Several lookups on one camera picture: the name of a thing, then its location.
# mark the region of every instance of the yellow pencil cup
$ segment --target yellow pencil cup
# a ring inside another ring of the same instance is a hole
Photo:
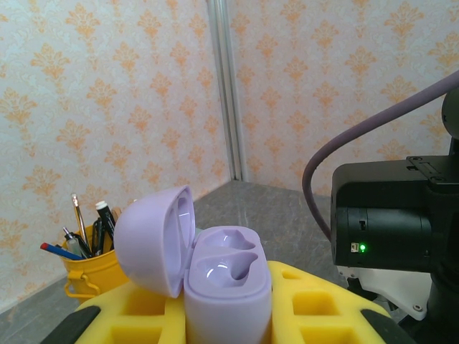
[[[91,245],[93,226],[86,227],[86,235]],[[111,244],[110,237],[105,235],[103,251],[107,253],[84,260],[62,258],[68,272],[67,283],[64,286],[65,294],[68,297],[77,298],[82,304],[128,281],[118,263],[115,250],[110,251]],[[64,242],[62,247],[67,248],[67,243]]]

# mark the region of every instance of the patterned wall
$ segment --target patterned wall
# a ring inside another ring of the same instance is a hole
[[[229,1],[249,180],[301,189],[329,139],[459,68],[459,0]],[[338,165],[445,153],[442,100],[354,141]]]
[[[73,191],[228,181],[221,118],[205,1],[0,0],[0,310],[62,277]]]

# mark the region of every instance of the gray tabletop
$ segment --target gray tabletop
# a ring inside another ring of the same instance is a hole
[[[326,218],[330,199],[317,197]],[[303,194],[231,181],[195,202],[196,226],[239,225],[255,230],[268,260],[277,260],[345,286],[331,261],[330,243],[309,212]],[[65,296],[65,280],[0,315],[0,343],[39,343],[78,306]]]

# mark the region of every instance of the open lid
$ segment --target open lid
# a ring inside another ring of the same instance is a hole
[[[194,207],[188,186],[132,203],[115,225],[115,251],[126,276],[157,294],[178,297],[191,259]]]

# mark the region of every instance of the yellow foam tray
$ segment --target yellow foam tray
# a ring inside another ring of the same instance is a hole
[[[273,279],[271,344],[384,344],[360,313],[380,306],[324,279],[280,262],[268,262]],[[132,282],[78,307],[100,307],[77,344],[185,344],[183,295],[171,299]]]

